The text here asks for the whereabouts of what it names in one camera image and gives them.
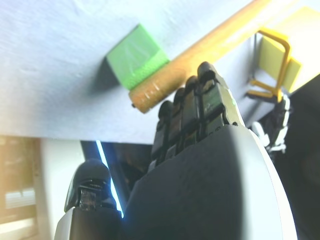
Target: wooden stick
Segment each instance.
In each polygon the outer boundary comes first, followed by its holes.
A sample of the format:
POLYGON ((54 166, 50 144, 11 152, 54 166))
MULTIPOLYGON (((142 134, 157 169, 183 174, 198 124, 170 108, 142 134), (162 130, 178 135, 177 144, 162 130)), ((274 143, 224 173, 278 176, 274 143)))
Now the wooden stick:
POLYGON ((294 2, 296 0, 252 1, 132 89, 129 96, 133 105, 142 113, 148 112, 183 85, 188 77, 197 75, 197 68, 202 62, 216 62, 294 2))

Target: wooden cylinder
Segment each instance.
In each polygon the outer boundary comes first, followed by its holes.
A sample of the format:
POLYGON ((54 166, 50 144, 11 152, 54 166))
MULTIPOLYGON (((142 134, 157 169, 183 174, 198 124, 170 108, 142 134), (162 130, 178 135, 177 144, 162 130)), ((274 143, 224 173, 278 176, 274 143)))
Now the wooden cylinder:
POLYGON ((254 0, 129 93, 133 105, 148 112, 197 75, 198 66, 214 63, 244 42, 295 0, 254 0))

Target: back of robotic hand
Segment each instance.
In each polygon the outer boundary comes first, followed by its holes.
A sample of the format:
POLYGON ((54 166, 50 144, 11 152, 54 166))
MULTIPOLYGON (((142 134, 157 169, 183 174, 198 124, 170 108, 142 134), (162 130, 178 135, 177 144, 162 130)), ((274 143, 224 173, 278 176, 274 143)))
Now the back of robotic hand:
POLYGON ((279 176, 211 64, 162 104, 151 158, 124 218, 105 216, 114 234, 70 239, 297 239, 279 176))

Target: green cube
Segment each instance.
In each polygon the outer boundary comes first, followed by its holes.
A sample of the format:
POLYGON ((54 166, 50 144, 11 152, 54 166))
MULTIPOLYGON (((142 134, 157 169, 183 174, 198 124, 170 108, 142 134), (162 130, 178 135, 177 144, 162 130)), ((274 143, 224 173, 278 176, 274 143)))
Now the green cube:
POLYGON ((141 25, 119 42, 106 59, 118 81, 129 90, 169 62, 165 52, 141 25))

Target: yellow block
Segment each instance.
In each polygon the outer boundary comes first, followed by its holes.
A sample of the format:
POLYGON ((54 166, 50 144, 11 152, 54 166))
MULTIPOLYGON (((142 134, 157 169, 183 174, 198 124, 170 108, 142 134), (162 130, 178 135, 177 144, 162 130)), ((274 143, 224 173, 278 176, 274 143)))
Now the yellow block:
MULTIPOLYGON (((282 84, 292 93, 320 74, 320 13, 303 7, 272 29, 287 35, 292 47, 282 84)), ((281 44, 264 36, 259 67, 277 79, 284 52, 281 44)))

